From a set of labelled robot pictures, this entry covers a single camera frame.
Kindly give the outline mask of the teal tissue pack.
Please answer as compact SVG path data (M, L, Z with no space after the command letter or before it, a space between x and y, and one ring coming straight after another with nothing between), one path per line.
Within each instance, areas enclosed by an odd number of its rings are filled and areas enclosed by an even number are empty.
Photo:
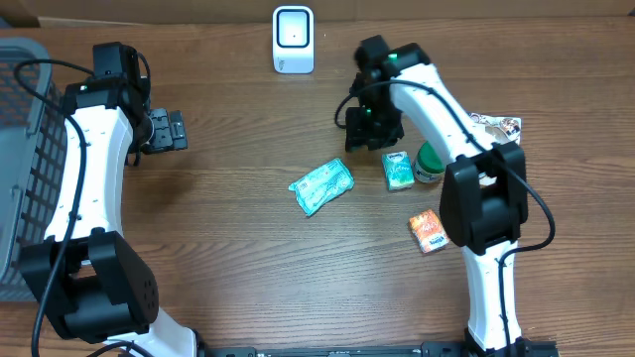
M405 151L384 154L382 165L389 190L410 188L415 183L410 158Z

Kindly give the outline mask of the green lid jar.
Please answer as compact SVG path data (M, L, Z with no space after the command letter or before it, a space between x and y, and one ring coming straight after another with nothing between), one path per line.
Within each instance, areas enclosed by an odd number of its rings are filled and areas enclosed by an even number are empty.
M429 142L425 142L413 161L414 177L423 183L434 183L445 174L445 165Z

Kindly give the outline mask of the teal wipes packet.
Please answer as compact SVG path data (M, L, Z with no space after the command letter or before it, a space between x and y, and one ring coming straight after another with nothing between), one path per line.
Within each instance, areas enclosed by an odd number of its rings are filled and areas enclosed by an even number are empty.
M325 204L354 187L354 178L340 158L335 158L292 182L288 190L307 217L313 216Z

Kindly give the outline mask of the orange tissue pack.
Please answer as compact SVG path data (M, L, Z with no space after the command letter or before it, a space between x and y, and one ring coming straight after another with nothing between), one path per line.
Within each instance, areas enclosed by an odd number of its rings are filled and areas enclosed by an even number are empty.
M423 253L442 249L449 242L441 221L431 209L411 217L408 226Z

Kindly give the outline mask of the brown snack bag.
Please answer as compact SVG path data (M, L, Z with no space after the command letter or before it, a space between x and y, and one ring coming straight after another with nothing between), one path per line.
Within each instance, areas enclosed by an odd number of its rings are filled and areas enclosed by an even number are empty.
M515 142L521 144L522 119L509 116L490 116L471 112L470 119L475 127L493 137L498 144Z

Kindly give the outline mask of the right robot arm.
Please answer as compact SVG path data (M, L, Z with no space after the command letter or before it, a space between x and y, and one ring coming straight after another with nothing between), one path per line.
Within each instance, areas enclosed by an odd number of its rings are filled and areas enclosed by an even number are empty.
M470 315L463 353L528 355L509 255L528 218L522 149L513 142L501 145L477 128L419 45L390 49L374 36L360 43L354 60L358 72L349 94L359 104L337 109L345 115L346 151L395 145L408 116L444 167L441 221L467 270Z

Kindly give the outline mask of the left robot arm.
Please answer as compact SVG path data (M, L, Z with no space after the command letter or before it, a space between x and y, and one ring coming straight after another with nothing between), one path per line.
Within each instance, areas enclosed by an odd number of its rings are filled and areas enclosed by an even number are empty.
M97 45L83 81L56 105L66 132L61 192L39 244L24 247L18 268L39 304L31 352L42 325L63 339L94 346L96 355L207 354L199 334L160 306L151 268L125 240L123 174L142 155L183 150L183 115L151 105L145 57L119 43Z

